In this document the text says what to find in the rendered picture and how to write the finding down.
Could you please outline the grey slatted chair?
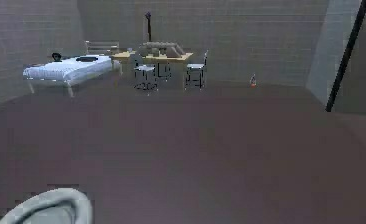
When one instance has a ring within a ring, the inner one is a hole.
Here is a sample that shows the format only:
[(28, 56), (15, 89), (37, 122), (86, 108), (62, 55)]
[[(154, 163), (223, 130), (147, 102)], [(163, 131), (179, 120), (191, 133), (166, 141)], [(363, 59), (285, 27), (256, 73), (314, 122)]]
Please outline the grey slatted chair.
[(119, 52), (119, 43), (115, 41), (86, 41), (88, 54), (113, 55)]

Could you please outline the yellow wooden table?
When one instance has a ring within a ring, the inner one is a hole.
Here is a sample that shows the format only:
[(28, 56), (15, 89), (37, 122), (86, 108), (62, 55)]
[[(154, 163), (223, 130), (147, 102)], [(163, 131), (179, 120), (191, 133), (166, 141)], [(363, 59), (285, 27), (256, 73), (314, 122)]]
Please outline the yellow wooden table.
[[(131, 62), (131, 55), (132, 54), (139, 54), (138, 52), (131, 52), (129, 53), (128, 51), (125, 52), (121, 52), (121, 53), (117, 53), (111, 56), (111, 61), (119, 61), (121, 64), (129, 64), (132, 66), (132, 70), (134, 68), (132, 62)], [(143, 60), (146, 64), (153, 64), (156, 67), (156, 78), (157, 78), (157, 87), (155, 89), (158, 88), (158, 79), (159, 78), (163, 78), (164, 80), (168, 80), (169, 79), (169, 75), (166, 76), (162, 76), (160, 74), (160, 65), (161, 64), (165, 64), (165, 65), (169, 65), (169, 64), (182, 64), (183, 67), (186, 67), (186, 65), (188, 64), (188, 60), (193, 56), (192, 53), (185, 53), (185, 55), (183, 55), (180, 58), (167, 58), (165, 55), (160, 55), (160, 56), (146, 56), (143, 57)]]

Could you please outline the black door frame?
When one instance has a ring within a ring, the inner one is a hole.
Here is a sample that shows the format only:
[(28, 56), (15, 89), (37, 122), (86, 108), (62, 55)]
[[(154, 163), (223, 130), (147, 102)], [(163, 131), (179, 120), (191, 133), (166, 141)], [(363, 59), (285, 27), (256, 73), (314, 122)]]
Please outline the black door frame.
[(366, 0), (360, 0), (360, 5), (358, 7), (357, 13), (355, 14), (355, 20), (352, 25), (348, 41), (345, 44), (344, 53), (341, 57), (339, 68), (336, 73), (336, 77), (334, 79), (328, 101), (326, 103), (325, 110), (327, 112), (331, 112), (335, 104), (336, 98), (338, 96), (341, 87), (341, 83), (343, 81), (343, 77), (345, 75), (348, 63), (350, 61), (365, 15), (366, 15)]

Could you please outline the white chair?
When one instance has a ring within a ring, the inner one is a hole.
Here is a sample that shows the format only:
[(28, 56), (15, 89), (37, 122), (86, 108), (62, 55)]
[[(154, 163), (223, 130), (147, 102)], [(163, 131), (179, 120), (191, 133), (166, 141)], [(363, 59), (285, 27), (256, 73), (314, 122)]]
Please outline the white chair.
[(140, 54), (132, 54), (131, 62), (134, 66), (135, 89), (153, 90), (157, 87), (156, 67), (146, 64)]
[[(202, 63), (191, 63), (186, 65), (186, 75), (184, 77), (184, 89), (187, 89), (192, 83), (195, 84), (199, 89), (205, 86), (204, 73), (207, 71), (207, 59), (209, 50), (206, 50), (203, 55)], [(197, 73), (198, 78), (192, 79), (191, 76)]]

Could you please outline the brown lumpy object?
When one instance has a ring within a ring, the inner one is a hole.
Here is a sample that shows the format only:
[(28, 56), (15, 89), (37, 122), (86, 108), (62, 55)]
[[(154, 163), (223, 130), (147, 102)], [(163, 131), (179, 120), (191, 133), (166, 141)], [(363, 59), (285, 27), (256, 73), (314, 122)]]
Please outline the brown lumpy object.
[(167, 58), (180, 58), (185, 55), (185, 51), (173, 42), (145, 42), (139, 46), (138, 53), (142, 57), (165, 55)]

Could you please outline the black floor lamp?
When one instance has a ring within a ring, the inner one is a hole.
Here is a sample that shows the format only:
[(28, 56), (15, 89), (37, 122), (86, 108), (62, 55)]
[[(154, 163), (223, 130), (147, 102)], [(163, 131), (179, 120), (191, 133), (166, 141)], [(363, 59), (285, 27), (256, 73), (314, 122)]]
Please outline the black floor lamp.
[(148, 42), (152, 41), (152, 30), (151, 30), (151, 13), (147, 12), (145, 14), (146, 23), (147, 23), (147, 40)]

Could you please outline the white low table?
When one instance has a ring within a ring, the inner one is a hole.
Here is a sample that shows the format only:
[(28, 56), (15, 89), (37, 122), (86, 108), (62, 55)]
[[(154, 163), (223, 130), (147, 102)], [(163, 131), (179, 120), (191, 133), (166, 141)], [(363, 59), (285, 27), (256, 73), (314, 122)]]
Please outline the white low table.
[(70, 97), (74, 96), (72, 87), (92, 78), (96, 78), (110, 71), (122, 70), (119, 61), (111, 61), (109, 56), (90, 55), (98, 57), (94, 62), (78, 62), (72, 57), (63, 59), (61, 62), (50, 62), (41, 65), (32, 65), (23, 70), (23, 77), (27, 81), (32, 93), (35, 92), (33, 84), (44, 84), (66, 86)]

